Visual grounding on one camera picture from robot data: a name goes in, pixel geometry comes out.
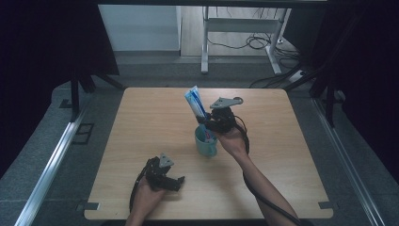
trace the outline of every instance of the gray floor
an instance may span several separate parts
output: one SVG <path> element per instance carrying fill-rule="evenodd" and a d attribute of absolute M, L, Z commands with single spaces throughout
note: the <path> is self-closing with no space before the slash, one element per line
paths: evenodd
<path fill-rule="evenodd" d="M 198 57 L 141 57 L 117 55 L 121 76 L 113 76 L 128 87 L 192 87 L 247 88 L 257 79 L 272 74 L 262 57 L 214 57 L 210 73 L 200 73 Z M 93 123 L 86 145 L 72 145 L 36 215 L 34 225 L 123 225 L 122 221 L 89 221 L 78 207 L 88 200 L 101 162 L 105 144 L 117 113 L 122 91 L 94 77 L 96 91 L 83 95 L 90 99 L 88 113 L 82 123 Z M 309 84 L 289 92 L 290 101 L 309 145 L 315 165 L 334 206 L 331 219 L 309 219 L 314 225 L 371 225 L 346 173 L 335 154 L 325 128 L 307 92 Z M 49 107 L 37 131 L 19 158 L 0 181 L 0 225 L 13 225 L 40 177 L 52 150 L 69 121 L 71 110 L 59 108 L 69 99 L 69 85 L 55 89 Z M 364 184 L 370 190 L 386 225 L 398 225 L 399 187 L 377 160 L 341 111 L 335 107 L 336 129 L 353 160 Z M 148 225 L 262 225 L 261 221 L 169 221 Z"/>

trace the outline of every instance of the wall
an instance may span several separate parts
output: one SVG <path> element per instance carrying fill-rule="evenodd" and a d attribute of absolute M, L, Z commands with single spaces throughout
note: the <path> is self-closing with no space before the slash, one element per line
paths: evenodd
<path fill-rule="evenodd" d="M 99 5 L 114 51 L 180 50 L 181 7 Z"/>

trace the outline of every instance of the table surface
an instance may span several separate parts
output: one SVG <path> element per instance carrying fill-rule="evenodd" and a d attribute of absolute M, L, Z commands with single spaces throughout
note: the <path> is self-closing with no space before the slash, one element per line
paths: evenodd
<path fill-rule="evenodd" d="M 129 88 L 120 103 L 86 210 L 88 219 L 126 219 L 137 175 L 148 159 L 165 153 L 175 165 L 168 177 L 185 176 L 150 219 L 263 218 L 235 160 L 217 143 L 213 158 L 197 152 L 198 123 L 184 98 L 187 89 Z M 250 156 L 300 218 L 331 218 L 332 209 L 310 151 L 282 89 L 199 89 L 205 109 L 219 97 L 244 99 L 232 106 L 247 125 Z"/>

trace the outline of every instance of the cup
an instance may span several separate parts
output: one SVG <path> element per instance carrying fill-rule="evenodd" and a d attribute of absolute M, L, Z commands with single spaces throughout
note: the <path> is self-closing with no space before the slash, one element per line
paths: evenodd
<path fill-rule="evenodd" d="M 216 138 L 213 142 L 210 142 L 210 143 L 204 142 L 205 134 L 203 133 L 203 130 L 200 127 L 197 127 L 194 135 L 196 138 L 197 150 L 199 151 L 200 154 L 207 156 L 207 157 L 214 157 L 217 154 L 217 148 L 216 148 L 217 139 Z"/>

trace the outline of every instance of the white toothpaste tube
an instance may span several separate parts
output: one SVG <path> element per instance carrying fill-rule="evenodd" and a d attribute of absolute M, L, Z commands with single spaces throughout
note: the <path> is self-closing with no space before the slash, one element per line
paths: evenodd
<path fill-rule="evenodd" d="M 209 120 L 207 119 L 205 109 L 203 108 L 202 102 L 200 100 L 200 94 L 197 86 L 187 91 L 184 97 L 185 100 L 187 100 L 188 104 L 191 106 L 191 109 L 193 110 L 196 117 L 202 117 L 206 120 Z M 212 133 L 212 131 L 206 129 L 204 124 L 199 124 L 199 128 L 201 128 L 203 133 L 205 134 L 204 142 L 209 143 L 215 141 L 215 135 Z"/>

